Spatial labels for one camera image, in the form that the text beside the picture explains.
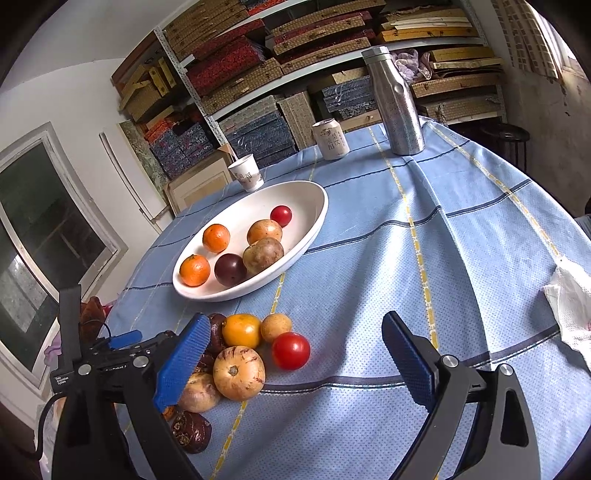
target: napkin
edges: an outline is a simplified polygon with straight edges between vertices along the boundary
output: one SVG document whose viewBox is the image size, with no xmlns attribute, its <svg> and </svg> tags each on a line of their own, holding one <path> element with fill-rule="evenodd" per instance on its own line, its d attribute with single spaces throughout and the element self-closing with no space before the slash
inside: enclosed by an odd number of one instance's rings
<svg viewBox="0 0 591 480">
<path fill-rule="evenodd" d="M 562 341 L 580 352 L 591 370 L 591 277 L 579 264 L 562 257 L 544 294 Z"/>
</svg>

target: metal shelf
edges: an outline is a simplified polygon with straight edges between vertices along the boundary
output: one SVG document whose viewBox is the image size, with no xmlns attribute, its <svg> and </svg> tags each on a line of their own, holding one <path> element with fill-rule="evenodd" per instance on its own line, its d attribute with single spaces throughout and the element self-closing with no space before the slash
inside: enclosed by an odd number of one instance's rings
<svg viewBox="0 0 591 480">
<path fill-rule="evenodd" d="M 439 46 L 439 45 L 455 45 L 455 44 L 482 45 L 483 40 L 481 38 L 476 38 L 476 37 L 470 37 L 470 38 L 465 38 L 465 37 L 434 37 L 433 38 L 433 37 L 430 37 L 430 38 L 416 38 L 416 39 L 412 39 L 412 40 L 400 40 L 397 42 L 388 43 L 385 46 L 388 47 L 390 51 L 394 51 L 394 50 L 402 50 L 405 48 L 434 47 L 434 46 Z M 265 93 L 270 92 L 276 88 L 279 88 L 282 85 L 285 85 L 286 83 L 293 82 L 294 80 L 297 80 L 301 77 L 309 75 L 310 73 L 318 72 L 319 70 L 323 70 L 328 67 L 333 67 L 335 65 L 338 65 L 340 63 L 345 63 L 347 61 L 360 59 L 360 58 L 362 58 L 361 52 L 363 50 L 365 50 L 365 49 L 362 48 L 361 50 L 355 50 L 355 51 L 352 51 L 349 53 L 338 55 L 338 56 L 333 57 L 331 59 L 326 59 L 326 60 L 322 60 L 317 63 L 314 63 L 313 65 L 310 65 L 309 67 L 305 67 L 303 69 L 296 70 L 295 72 L 288 73 L 287 75 L 284 75 L 283 77 L 281 77 L 277 80 L 269 82 L 266 85 L 263 85 L 262 87 L 257 88 L 256 90 L 253 90 L 251 93 L 249 93 L 243 97 L 240 97 L 238 100 L 230 103 L 230 105 L 225 106 L 224 108 L 218 110 L 217 112 L 212 114 L 212 118 L 214 120 L 218 120 L 221 117 L 223 117 L 223 116 L 231 113 L 232 111 L 236 110 L 237 108 L 241 107 L 245 103 L 248 103 L 248 102 L 256 99 L 257 97 L 264 95 Z"/>
</svg>

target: tablecloth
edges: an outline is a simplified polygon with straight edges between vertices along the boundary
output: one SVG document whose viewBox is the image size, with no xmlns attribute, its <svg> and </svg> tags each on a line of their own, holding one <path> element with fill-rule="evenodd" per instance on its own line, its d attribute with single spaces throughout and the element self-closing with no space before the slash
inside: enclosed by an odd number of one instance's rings
<svg viewBox="0 0 591 480">
<path fill-rule="evenodd" d="M 311 147 L 266 168 L 266 186 L 318 182 L 329 210 L 306 254 L 252 294 L 197 303 L 171 284 L 191 236 L 246 195 L 237 182 L 182 212 L 139 262 L 109 315 L 113 334 L 179 332 L 197 311 L 260 318 L 276 311 L 311 343 L 309 362 L 294 372 L 277 371 L 263 349 L 263 391 L 204 414 L 212 439 L 190 456 L 204 478 L 389 478 L 427 415 L 382 342 L 390 310 L 441 353 L 474 367 L 515 368 L 544 480 L 580 443 L 591 423 L 589 372 L 560 341 L 541 288 L 561 255 L 591 271 L 589 239 L 500 157 L 433 121 L 423 134 L 427 147 L 412 157 L 390 152 L 375 125 L 347 134 L 351 152 L 339 161 Z M 466 407 L 440 478 L 453 474 L 474 411 Z M 139 474 L 153 478 L 128 415 L 119 416 Z"/>
</svg>

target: stool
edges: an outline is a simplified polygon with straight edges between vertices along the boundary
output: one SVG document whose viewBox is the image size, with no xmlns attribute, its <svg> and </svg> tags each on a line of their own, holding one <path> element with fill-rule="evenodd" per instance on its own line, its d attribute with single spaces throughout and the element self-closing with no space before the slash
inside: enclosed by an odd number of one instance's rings
<svg viewBox="0 0 591 480">
<path fill-rule="evenodd" d="M 527 142 L 530 140 L 530 133 L 527 130 L 511 124 L 488 124 L 482 125 L 480 131 L 494 138 L 497 145 L 503 143 L 506 147 L 503 151 L 509 150 L 508 158 L 505 160 L 517 168 L 519 168 L 519 145 L 522 144 L 523 172 L 527 174 Z"/>
</svg>

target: stainless steel water bottle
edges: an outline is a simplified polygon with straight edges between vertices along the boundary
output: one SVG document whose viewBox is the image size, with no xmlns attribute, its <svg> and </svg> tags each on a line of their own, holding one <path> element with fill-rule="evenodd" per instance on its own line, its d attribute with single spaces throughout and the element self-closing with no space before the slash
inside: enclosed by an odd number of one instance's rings
<svg viewBox="0 0 591 480">
<path fill-rule="evenodd" d="M 392 61 L 387 47 L 362 52 L 374 89 L 375 102 L 396 155 L 414 155 L 425 149 L 417 108 L 408 84 Z"/>
</svg>

